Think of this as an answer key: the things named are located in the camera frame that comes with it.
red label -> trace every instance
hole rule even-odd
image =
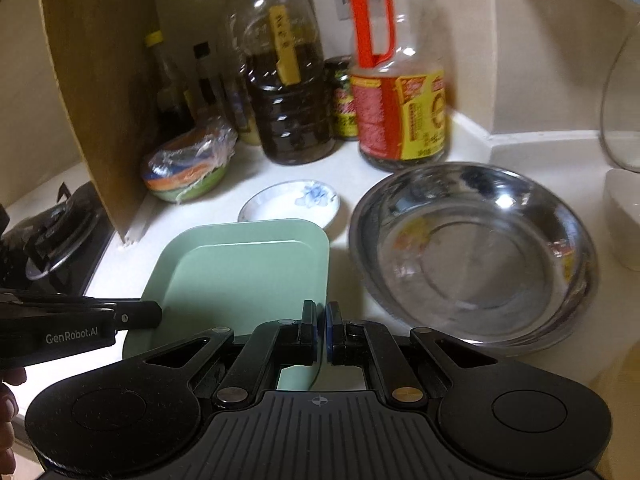
[[[358,117],[360,147],[367,155],[399,160],[402,121],[396,78],[351,77],[351,92]]]
[[[441,152],[445,142],[444,73],[400,77],[351,76],[360,147],[388,160]]]

wooden cutting board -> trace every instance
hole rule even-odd
[[[124,237],[146,189],[138,168],[158,145],[156,68],[144,37],[154,0],[40,0],[51,63],[82,158]]]

bottle label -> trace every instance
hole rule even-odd
[[[414,160],[444,149],[444,72],[351,76],[360,147],[367,155]]]
[[[334,90],[334,123],[335,131],[341,137],[357,137],[356,105],[353,96],[337,88]]]
[[[300,83],[300,66],[296,56],[289,13],[284,5],[269,7],[269,21],[278,53],[278,76],[285,86]]]
[[[191,113],[191,117],[194,121],[198,120],[198,111],[196,109],[195,102],[193,101],[193,96],[191,95],[191,90],[185,90],[182,95],[184,96],[184,100],[187,103],[187,107],[189,108],[189,112]]]

green tray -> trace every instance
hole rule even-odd
[[[154,330],[127,333],[122,357],[146,352],[215,326],[236,335],[275,319],[299,319],[302,304],[324,305],[329,240],[298,219],[208,225],[190,229],[164,248],[143,300],[162,307]],[[283,370],[278,389],[306,390],[313,367]]]

dark liquid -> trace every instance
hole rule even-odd
[[[402,171],[408,168],[414,168],[415,166],[423,166],[424,164],[435,164],[445,154],[446,150],[441,150],[431,156],[423,156],[421,158],[414,158],[411,160],[391,160],[390,158],[378,158],[376,156],[369,155],[360,150],[360,155],[373,167],[383,171]]]
[[[333,148],[330,92],[315,46],[296,47],[301,82],[285,86],[276,51],[247,59],[246,86],[264,153],[279,164],[305,164]]]
[[[186,102],[180,103],[180,107],[158,110],[158,128],[163,144],[193,130],[195,125]]]
[[[209,106],[217,104],[216,95],[213,93],[211,81],[206,78],[198,79],[198,85],[200,86],[200,92],[204,102]]]

